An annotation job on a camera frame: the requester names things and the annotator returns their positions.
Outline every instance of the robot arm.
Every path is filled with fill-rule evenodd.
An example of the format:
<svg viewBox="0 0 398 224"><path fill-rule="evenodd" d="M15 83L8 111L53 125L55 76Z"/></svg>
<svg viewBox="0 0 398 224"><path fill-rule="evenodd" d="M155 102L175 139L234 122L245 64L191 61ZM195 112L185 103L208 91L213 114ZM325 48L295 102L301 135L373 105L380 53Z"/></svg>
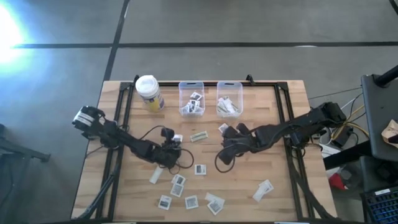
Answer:
<svg viewBox="0 0 398 224"><path fill-rule="evenodd" d="M279 125L268 124L248 130L239 123L235 130L231 126L223 133L224 149L218 154L224 164L229 165L235 156L245 152L257 153L269 149L283 136L289 135L293 146L304 147L310 136L323 128L337 128L346 121L346 116L336 103L324 103L291 121Z"/></svg>
<svg viewBox="0 0 398 224"><path fill-rule="evenodd" d="M72 121L75 128L83 131L84 137L98 136L101 144L105 147L115 149L120 144L129 147L131 152L138 158L150 163L158 163L171 169L181 155L181 150L175 150L180 142L172 140L174 131L169 128L162 128L161 135L166 137L165 142L159 145L149 140L137 139L125 130L118 127L115 121L105 119L103 111L92 107L84 106Z"/></svg>

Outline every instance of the concrete floor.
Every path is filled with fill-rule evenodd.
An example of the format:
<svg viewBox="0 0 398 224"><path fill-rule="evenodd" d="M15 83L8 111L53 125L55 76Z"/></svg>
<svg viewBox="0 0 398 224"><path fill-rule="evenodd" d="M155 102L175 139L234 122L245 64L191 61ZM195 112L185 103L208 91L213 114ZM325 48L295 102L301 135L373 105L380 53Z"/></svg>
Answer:
<svg viewBox="0 0 398 224"><path fill-rule="evenodd" d="M112 43L123 0L0 0L23 44ZM121 43L398 41L398 15L388 0L135 0ZM6 42L1 34L0 44ZM52 154L33 161L16 222L70 218L87 141L71 120L96 105L110 49L2 50L0 123L9 139ZM111 80L153 74L159 80L304 80L309 98L360 86L360 76L396 65L398 47L263 47L119 49ZM340 105L360 90L314 98ZM366 119L358 123L366 127ZM359 220L357 201L339 216Z"/></svg>

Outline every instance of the wooden tabletop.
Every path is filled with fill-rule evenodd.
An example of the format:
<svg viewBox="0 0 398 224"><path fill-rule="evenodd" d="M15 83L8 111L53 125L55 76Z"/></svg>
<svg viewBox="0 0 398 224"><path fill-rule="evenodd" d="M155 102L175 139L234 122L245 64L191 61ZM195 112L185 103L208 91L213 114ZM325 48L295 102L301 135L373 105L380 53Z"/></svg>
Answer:
<svg viewBox="0 0 398 224"><path fill-rule="evenodd" d="M287 81L295 116L308 113L310 110L303 81ZM98 108L112 119L118 99L120 82L104 82ZM124 149L123 164L116 199L115 221L284 221L296 220L294 200L290 186L289 172L285 149L282 141L274 144L268 150L257 154L245 153L236 158L232 171L222 174L215 169L214 159L222 147L221 133L218 127L223 123L236 126L244 123L251 129L264 124L279 124L274 89L271 87L244 87L244 111L236 120L221 119L216 115L216 87L205 87L206 110L201 118L186 119L178 112L178 88L162 87L165 108L158 113L151 113L144 109L143 102L134 92L132 109L129 120L129 133L141 137L150 128L162 124L183 135L182 147L190 150L195 156L195 164L206 164L207 175L194 174L194 168L181 169L184 176L185 189L180 198L170 195L173 175L164 170L156 184L149 182L157 164L150 164L138 159L128 147ZM207 131L209 138L197 142L190 142L190 135ZM164 138L160 130L151 132L147 139L161 143ZM92 141L88 152L99 146L99 141ZM308 182L311 191L330 214L336 216L335 205L331 196L330 186L325 173L319 148L307 147L304 157ZM84 164L81 180L76 196L72 216L79 216L98 193L101 185L106 149L89 155ZM188 153L183 153L180 162L189 164ZM220 169L226 166L219 162ZM274 190L266 194L257 203L253 194L258 184L269 179ZM208 209L205 200L206 193L225 199L224 209L214 216ZM161 195L172 197L170 210L158 208ZM199 207L191 210L185 208L185 197L197 195ZM104 213L108 211L108 198L104 206ZM305 211L303 195L300 194L302 207Z"/></svg>

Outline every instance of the wire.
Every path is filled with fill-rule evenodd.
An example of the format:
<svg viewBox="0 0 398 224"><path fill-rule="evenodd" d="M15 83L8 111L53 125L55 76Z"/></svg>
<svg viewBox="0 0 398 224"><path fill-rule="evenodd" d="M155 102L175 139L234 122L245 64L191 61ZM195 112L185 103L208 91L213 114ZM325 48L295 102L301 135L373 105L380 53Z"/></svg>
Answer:
<svg viewBox="0 0 398 224"><path fill-rule="evenodd" d="M355 145L357 145L357 144L358 144L358 142L359 142L359 137L358 137L358 134L356 134L355 132L352 132L352 134L353 134L354 136L356 136L356 142L355 142Z"/></svg>
<svg viewBox="0 0 398 224"><path fill-rule="evenodd" d="M183 169L189 169L189 168L191 168L191 167L193 166L193 163L195 162L195 158L193 157L192 152L190 152L189 150L186 150L186 149L176 149L176 150L187 151L187 152L191 155L191 157L192 157L192 163L191 163L191 165L189 165L189 166L187 166L187 167L181 166L180 163L178 163L178 164L176 163L176 165L178 165L179 167L181 167L181 168L183 168Z"/></svg>
<svg viewBox="0 0 398 224"><path fill-rule="evenodd" d="M369 133L368 133L365 129L363 129L361 126L357 125L356 123L348 122L347 125L348 125L348 126L351 126L351 127L353 127L353 128L356 128L356 129L358 129L358 130L360 130L360 131L362 131L362 133L363 133L367 138L369 138Z"/></svg>
<svg viewBox="0 0 398 224"><path fill-rule="evenodd" d="M305 153L306 153L305 148L301 148L301 149L299 149L299 148L294 148L293 151L296 152L296 155L298 155L299 150L300 150L300 153L301 153L301 157L304 157L304 156L305 156Z"/></svg>
<svg viewBox="0 0 398 224"><path fill-rule="evenodd" d="M178 161L176 161L175 164L176 164L177 167L178 167L178 171L177 171L176 173L172 173L172 170L169 169L169 173L172 174L172 175L178 174L178 173L180 172L180 170L181 170L180 163L179 163Z"/></svg>
<svg viewBox="0 0 398 224"><path fill-rule="evenodd" d="M330 95L335 95L335 94L339 94L339 93L344 93L344 92L347 92L347 91L358 90L360 88L362 88L362 87L357 87L357 88L352 88L352 89L348 89L348 90L338 91L338 92L335 92L335 93L329 93L329 94L322 95L322 96L314 96L314 97L309 98L309 100L312 100L312 99L315 99L315 98L324 97L324 96L330 96Z"/></svg>
<svg viewBox="0 0 398 224"><path fill-rule="evenodd" d="M9 176L10 176L10 183L11 183L11 185L10 185L10 189L8 190L6 196L4 196L3 200L2 200L1 203L0 203L0 210L1 210L2 206L6 203L8 197L9 197L10 194L11 194L12 189L14 188L14 178L13 178L13 176L12 176L12 170L11 170L11 165L10 165L10 163L7 163L7 166L8 166L8 172L9 172Z"/></svg>
<svg viewBox="0 0 398 224"><path fill-rule="evenodd" d="M325 128L325 130L326 130L326 132L329 134L329 141L328 141L328 143L326 143L326 144L324 144L324 143L322 143L322 136L319 138L319 141L321 142L321 144L324 144L324 145L329 145L330 143L331 143L331 134L332 134L332 131L331 131L331 129L330 128Z"/></svg>
<svg viewBox="0 0 398 224"><path fill-rule="evenodd" d="M360 117L364 116L366 114L366 112L364 112L363 114L359 115L358 117L356 117L354 120L351 120L350 122L356 121L357 119L359 119Z"/></svg>
<svg viewBox="0 0 398 224"><path fill-rule="evenodd" d="M349 122L348 120L350 119L350 117L352 117L352 115L354 115L354 114L356 114L360 109L362 109L362 108L364 108L365 106L364 105L362 105L362 106L360 106L358 109L356 109L354 112L352 112L351 114L350 114L350 116L347 118L347 120L344 122L344 124L340 127L340 128L338 128L338 130L335 132L335 134L332 134L332 139L333 140L336 140L336 138L341 134L341 132L343 131L343 129L344 129L344 127L347 125L347 123Z"/></svg>
<svg viewBox="0 0 398 224"><path fill-rule="evenodd" d="M349 120L349 118L354 114L354 113L353 113L353 108L354 108L355 101L356 101L356 99L358 99L362 94L363 94L363 93L359 94L358 96L356 96L356 97L354 98L353 104L351 104L351 109L350 109L350 111L349 111L349 117L347 118L347 120Z"/></svg>
<svg viewBox="0 0 398 224"><path fill-rule="evenodd" d="M96 152L96 151L98 151L98 150L100 150L100 149L102 149L102 148L104 148L104 146L98 147L98 148L92 150L91 152L87 153L87 154L86 154L86 158L87 158L88 155L90 155L91 153Z"/></svg>
<svg viewBox="0 0 398 224"><path fill-rule="evenodd" d="M145 138L145 137L146 137L151 131L153 131L155 128L166 128L166 127L163 126L163 125L154 126L154 127L151 128L148 132L146 132L145 135L143 135L143 137L139 138L139 140L142 140L143 138Z"/></svg>

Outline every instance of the sunlight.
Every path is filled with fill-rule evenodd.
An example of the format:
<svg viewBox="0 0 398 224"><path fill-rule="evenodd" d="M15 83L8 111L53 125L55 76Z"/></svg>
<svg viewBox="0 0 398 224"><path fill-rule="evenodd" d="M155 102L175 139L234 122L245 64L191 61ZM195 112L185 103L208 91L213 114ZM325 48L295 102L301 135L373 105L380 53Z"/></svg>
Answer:
<svg viewBox="0 0 398 224"><path fill-rule="evenodd" d="M10 62L17 57L19 50L11 48L22 43L19 28L3 5L0 4L0 62Z"/></svg>

